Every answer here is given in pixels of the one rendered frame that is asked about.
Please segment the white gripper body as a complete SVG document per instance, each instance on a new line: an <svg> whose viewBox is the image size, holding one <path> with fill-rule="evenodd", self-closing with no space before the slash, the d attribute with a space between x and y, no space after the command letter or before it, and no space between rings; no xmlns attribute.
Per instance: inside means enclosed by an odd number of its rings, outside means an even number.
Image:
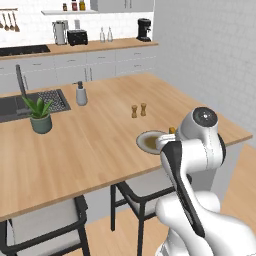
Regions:
<svg viewBox="0 0 256 256"><path fill-rule="evenodd" d="M162 148L168 143L176 140L176 136L174 134L163 134L159 136L156 141L156 149L161 151Z"/></svg>

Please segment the beige round plate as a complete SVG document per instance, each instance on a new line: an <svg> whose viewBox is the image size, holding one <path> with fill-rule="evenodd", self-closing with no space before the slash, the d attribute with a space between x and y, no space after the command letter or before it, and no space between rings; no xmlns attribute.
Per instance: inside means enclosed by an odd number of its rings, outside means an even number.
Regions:
<svg viewBox="0 0 256 256"><path fill-rule="evenodd" d="M159 155L160 151L156 148L156 139L161 135L165 135L165 132L158 130L143 132L136 138L136 144L146 153Z"/></svg>

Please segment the black toaster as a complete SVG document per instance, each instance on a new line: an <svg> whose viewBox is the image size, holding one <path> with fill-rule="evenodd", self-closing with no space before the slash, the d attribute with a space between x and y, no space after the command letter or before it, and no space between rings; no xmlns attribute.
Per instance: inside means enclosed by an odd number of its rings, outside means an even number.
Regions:
<svg viewBox="0 0 256 256"><path fill-rule="evenodd" d="M67 38L71 46L88 44L87 32L85 30L68 30Z"/></svg>

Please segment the grey soap dispenser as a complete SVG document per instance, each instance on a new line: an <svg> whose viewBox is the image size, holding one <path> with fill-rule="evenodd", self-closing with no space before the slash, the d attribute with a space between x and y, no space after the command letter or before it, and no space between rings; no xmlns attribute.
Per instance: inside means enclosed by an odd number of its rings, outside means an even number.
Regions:
<svg viewBox="0 0 256 256"><path fill-rule="evenodd" d="M86 89L84 88L82 81L78 81L77 84L78 87L76 88L76 102L79 106L84 106L88 102Z"/></svg>

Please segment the grey lower cupboard run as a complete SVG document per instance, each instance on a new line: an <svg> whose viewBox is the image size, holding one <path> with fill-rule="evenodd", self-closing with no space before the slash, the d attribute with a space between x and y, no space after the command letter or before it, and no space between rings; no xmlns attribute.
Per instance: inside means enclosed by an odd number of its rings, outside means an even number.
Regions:
<svg viewBox="0 0 256 256"><path fill-rule="evenodd" d="M33 90L151 71L155 66L156 51L156 46L146 46L1 60L0 94L19 90L16 65L21 68L25 88Z"/></svg>

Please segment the black coffee machine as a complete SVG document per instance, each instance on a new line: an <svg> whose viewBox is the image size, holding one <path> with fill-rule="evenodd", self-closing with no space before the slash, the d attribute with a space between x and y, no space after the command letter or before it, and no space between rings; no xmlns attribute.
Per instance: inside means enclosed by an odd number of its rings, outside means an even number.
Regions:
<svg viewBox="0 0 256 256"><path fill-rule="evenodd" d="M150 31L151 21L146 18L140 18L138 20L138 36L137 39L143 42L150 42L151 39L147 36L147 32Z"/></svg>

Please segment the dark grey sink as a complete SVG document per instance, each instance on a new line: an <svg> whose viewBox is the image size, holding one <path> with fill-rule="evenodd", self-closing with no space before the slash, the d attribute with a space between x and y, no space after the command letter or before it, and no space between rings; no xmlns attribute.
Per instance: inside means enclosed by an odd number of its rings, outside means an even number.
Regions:
<svg viewBox="0 0 256 256"><path fill-rule="evenodd" d="M52 101L50 113L68 111L71 109L61 89L28 93L27 97L34 103L41 98L45 104ZM25 104L21 95L0 98L0 123L28 118L31 110Z"/></svg>

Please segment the green potted plant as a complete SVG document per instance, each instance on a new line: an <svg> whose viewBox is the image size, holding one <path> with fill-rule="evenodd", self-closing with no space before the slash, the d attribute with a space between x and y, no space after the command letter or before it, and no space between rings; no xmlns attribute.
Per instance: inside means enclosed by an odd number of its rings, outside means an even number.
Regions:
<svg viewBox="0 0 256 256"><path fill-rule="evenodd" d="M33 131L38 134L48 133L52 129L52 120L49 111L52 100L45 103L41 98L38 98L37 102L34 102L30 98L27 98L27 100L23 98L23 101L31 111L30 122Z"/></svg>

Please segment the grey upper cupboard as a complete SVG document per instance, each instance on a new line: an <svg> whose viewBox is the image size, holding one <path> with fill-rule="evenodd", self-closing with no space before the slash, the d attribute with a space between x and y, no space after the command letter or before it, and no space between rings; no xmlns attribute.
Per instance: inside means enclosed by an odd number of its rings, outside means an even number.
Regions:
<svg viewBox="0 0 256 256"><path fill-rule="evenodd" d="M90 0L90 7L99 13L152 12L154 0Z"/></svg>

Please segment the dark grey tap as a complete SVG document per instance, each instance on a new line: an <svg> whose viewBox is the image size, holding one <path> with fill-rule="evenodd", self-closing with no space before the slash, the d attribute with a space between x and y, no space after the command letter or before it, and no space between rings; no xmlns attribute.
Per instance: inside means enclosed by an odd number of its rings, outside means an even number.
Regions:
<svg viewBox="0 0 256 256"><path fill-rule="evenodd" d="M17 80L18 80L20 91L21 91L21 95L22 95L23 98L25 98L27 100L27 95L26 95L26 90L25 90L25 87L24 87L23 79L22 79L21 69L20 69L20 65L18 65L18 64L16 65L16 75L17 75ZM28 114L31 113L29 107L26 104L25 104L24 108L17 109L16 112L17 112L18 116L28 115Z"/></svg>

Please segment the black hob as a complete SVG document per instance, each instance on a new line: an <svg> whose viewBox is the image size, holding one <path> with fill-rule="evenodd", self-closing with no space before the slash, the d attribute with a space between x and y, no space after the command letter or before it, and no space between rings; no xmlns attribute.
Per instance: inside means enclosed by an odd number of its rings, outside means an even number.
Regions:
<svg viewBox="0 0 256 256"><path fill-rule="evenodd" d="M47 45L29 45L0 48L0 56L16 56L25 54L47 53L50 49Z"/></svg>

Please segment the black frame white seat chair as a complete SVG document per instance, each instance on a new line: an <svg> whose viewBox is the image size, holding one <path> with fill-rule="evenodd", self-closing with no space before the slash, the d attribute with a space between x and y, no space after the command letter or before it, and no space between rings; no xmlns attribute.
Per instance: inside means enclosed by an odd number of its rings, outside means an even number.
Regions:
<svg viewBox="0 0 256 256"><path fill-rule="evenodd" d="M156 216L157 200L174 191L174 186L162 168L110 186L110 228L115 230L116 209L128 204L138 219L137 256L142 256L144 222Z"/></svg>
<svg viewBox="0 0 256 256"><path fill-rule="evenodd" d="M91 256L83 195L0 222L0 256Z"/></svg>

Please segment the white wall shelf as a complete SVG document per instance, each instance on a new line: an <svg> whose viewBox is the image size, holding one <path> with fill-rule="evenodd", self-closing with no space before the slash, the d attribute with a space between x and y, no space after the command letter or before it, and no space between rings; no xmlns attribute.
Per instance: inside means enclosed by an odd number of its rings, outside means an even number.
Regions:
<svg viewBox="0 0 256 256"><path fill-rule="evenodd" d="M85 15L85 14L97 14L98 11L95 10L85 10L85 11L63 11L63 10L42 10L43 15Z"/></svg>

